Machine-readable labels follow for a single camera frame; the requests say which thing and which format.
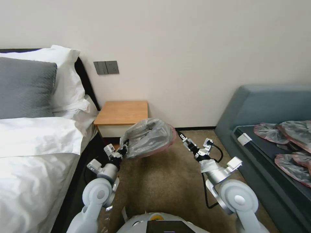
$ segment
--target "gray sofa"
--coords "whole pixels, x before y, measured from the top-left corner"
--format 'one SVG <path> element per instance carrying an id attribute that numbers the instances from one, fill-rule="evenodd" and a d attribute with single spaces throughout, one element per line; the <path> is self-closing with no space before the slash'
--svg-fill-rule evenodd
<path id="1" fill-rule="evenodd" d="M 245 85 L 238 88 L 215 132 L 282 233 L 311 232 L 311 189 L 292 180 L 273 162 L 275 145 L 252 134 L 261 122 L 311 119 L 311 85 Z M 237 137 L 253 140 L 242 146 Z"/>

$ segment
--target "nightstand drawer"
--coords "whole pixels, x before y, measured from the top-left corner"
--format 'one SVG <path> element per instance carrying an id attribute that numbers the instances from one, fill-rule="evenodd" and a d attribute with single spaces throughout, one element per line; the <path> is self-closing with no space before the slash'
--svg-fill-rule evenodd
<path id="1" fill-rule="evenodd" d="M 132 125 L 98 125 L 97 128 L 103 138 L 114 138 L 123 136 L 125 131 L 131 126 Z"/>

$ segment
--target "light switch panel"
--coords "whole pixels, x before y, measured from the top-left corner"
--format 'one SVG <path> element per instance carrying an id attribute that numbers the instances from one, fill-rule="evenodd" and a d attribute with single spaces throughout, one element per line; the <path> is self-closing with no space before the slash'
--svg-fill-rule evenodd
<path id="1" fill-rule="evenodd" d="M 117 74 L 119 73 L 117 61 L 105 61 L 108 74 Z"/>
<path id="2" fill-rule="evenodd" d="M 95 61 L 94 66 L 98 75 L 108 74 L 107 67 L 104 61 Z"/>
<path id="3" fill-rule="evenodd" d="M 119 73 L 117 61 L 95 61 L 94 66 L 98 75 Z"/>

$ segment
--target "wooden nightstand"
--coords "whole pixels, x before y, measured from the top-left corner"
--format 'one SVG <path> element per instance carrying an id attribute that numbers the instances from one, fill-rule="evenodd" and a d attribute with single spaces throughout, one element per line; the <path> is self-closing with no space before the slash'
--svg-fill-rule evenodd
<path id="1" fill-rule="evenodd" d="M 147 101 L 107 101 L 94 125 L 102 138 L 121 137 L 132 125 L 148 118 Z"/>

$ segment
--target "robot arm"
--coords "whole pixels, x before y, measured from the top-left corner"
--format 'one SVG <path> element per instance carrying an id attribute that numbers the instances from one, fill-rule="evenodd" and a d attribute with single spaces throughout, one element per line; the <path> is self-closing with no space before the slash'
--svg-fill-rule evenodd
<path id="1" fill-rule="evenodd" d="M 228 214 L 237 214 L 236 229 L 239 233 L 269 233 L 258 221 L 255 213 L 258 209 L 258 199 L 254 191 L 245 183 L 227 179 L 242 165 L 238 157 L 234 157 L 224 168 L 218 164 L 219 161 L 212 159 L 209 154 L 213 147 L 213 141 L 206 139 L 203 149 L 181 132 L 177 132 L 184 146 L 193 153 L 194 158 L 201 165 L 201 173 L 207 175 L 205 185 L 217 200 L 218 204 Z"/>
<path id="2" fill-rule="evenodd" d="M 85 187 L 82 194 L 84 207 L 71 221 L 67 233 L 98 232 L 97 218 L 102 207 L 108 208 L 112 205 L 119 185 L 117 172 L 127 149 L 128 141 L 117 151 L 115 151 L 112 144 L 109 144 L 104 148 L 109 156 L 109 163 L 102 168 L 101 163 L 93 159 L 87 165 L 87 168 L 97 175 L 97 179 L 92 180 Z"/>

